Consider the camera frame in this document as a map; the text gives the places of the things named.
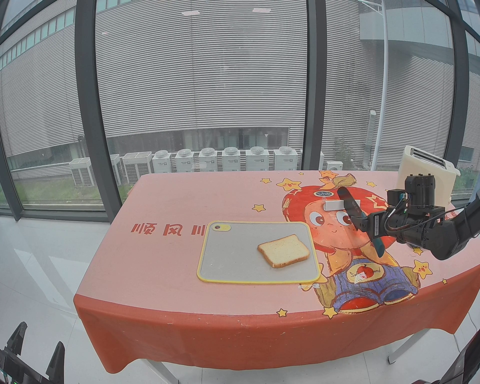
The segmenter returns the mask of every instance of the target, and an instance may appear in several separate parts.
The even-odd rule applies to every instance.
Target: white block
[[[268,171],[268,151],[263,147],[252,147],[245,151],[247,171]]]
[[[172,153],[166,150],[156,151],[152,163],[155,173],[170,173],[172,171]]]
[[[342,211],[345,207],[343,200],[325,200],[324,211]]]
[[[224,171],[240,170],[240,151],[235,147],[227,147],[222,151],[222,169]]]
[[[198,154],[198,163],[201,172],[216,172],[216,153],[213,148],[204,148]]]
[[[273,150],[275,154],[276,171],[295,171],[297,169],[297,151],[290,147],[280,147]]]
[[[177,172],[195,172],[193,163],[193,152],[190,149],[181,149],[175,155]]]

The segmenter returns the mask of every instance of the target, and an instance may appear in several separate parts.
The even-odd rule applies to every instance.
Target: cartoon girl face
[[[316,244],[346,250],[360,248],[370,241],[365,232],[355,229],[344,210],[325,211],[324,204],[317,200],[305,207],[305,222]]]

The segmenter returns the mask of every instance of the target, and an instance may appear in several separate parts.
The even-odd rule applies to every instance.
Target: table
[[[116,373],[135,359],[275,368],[351,356],[429,328],[454,333],[480,288],[480,239],[438,261],[383,238],[379,259],[343,211],[323,210],[341,185],[366,213],[382,210],[395,182],[395,172],[367,171],[142,176],[74,297],[105,369]],[[320,278],[201,281],[206,230],[218,220],[307,223]]]

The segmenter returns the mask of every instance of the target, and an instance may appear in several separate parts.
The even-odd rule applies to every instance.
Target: metal pipe
[[[378,120],[377,141],[375,142],[375,152],[373,153],[372,171],[377,169],[378,152],[380,151],[380,141],[384,130],[385,105],[387,101],[388,85],[388,33],[387,33],[387,9],[385,0],[382,0],[382,16],[384,18],[384,82],[382,86],[382,105],[380,107],[380,118]]]

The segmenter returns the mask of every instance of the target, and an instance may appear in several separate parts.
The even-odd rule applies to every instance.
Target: glass window
[[[65,27],[65,14],[62,13],[57,16],[57,31]]]
[[[35,30],[35,44],[40,41],[40,28]]]
[[[57,18],[52,19],[48,22],[48,35],[55,33],[55,28],[57,27]]]
[[[467,32],[469,88],[467,122],[463,135],[462,149],[457,168],[460,177],[455,180],[452,200],[465,200],[470,197],[480,171],[480,44]]]
[[[443,156],[454,89],[448,17],[424,0],[387,4],[388,87],[377,170],[397,170],[405,145]],[[381,7],[327,1],[326,10],[324,160],[367,170],[382,112]]]
[[[34,39],[35,39],[35,33],[34,32],[32,32],[31,34],[29,34],[27,36],[26,49],[29,49],[29,48],[33,47]]]
[[[107,0],[96,0],[96,11],[103,11],[107,6]]]
[[[480,16],[474,0],[458,0],[463,20],[480,33]]]
[[[7,198],[5,197],[5,194],[3,193],[3,189],[0,185],[0,208],[9,208],[8,203],[7,203]]]
[[[18,70],[0,77],[1,139],[24,208],[104,210],[78,106],[74,36],[65,38],[71,41],[37,60],[19,60]]]
[[[71,8],[67,12],[65,12],[65,26],[66,27],[73,24],[74,11],[75,11],[74,8]]]
[[[48,24],[43,24],[40,27],[40,40],[43,40],[48,36]]]
[[[162,33],[147,56],[132,57],[143,50],[138,31],[145,19],[131,14],[145,7],[152,10],[149,28]],[[183,148],[194,152],[190,170],[202,170],[198,155],[206,147],[235,146],[244,159],[245,150],[263,146],[272,159],[266,169],[273,169],[273,150],[280,146],[300,154],[307,84],[304,0],[271,2],[268,13],[253,12],[241,0],[201,1],[201,16],[183,15],[191,10],[185,1],[132,1],[128,8],[125,14],[98,14],[95,33],[103,122],[110,154],[120,156],[123,199],[143,172],[153,172],[150,152],[172,152],[173,172],[181,170],[175,155]],[[129,69],[119,62],[128,62]],[[144,158],[144,165],[128,164],[130,153]]]
[[[116,7],[118,5],[118,0],[107,0],[107,8]]]

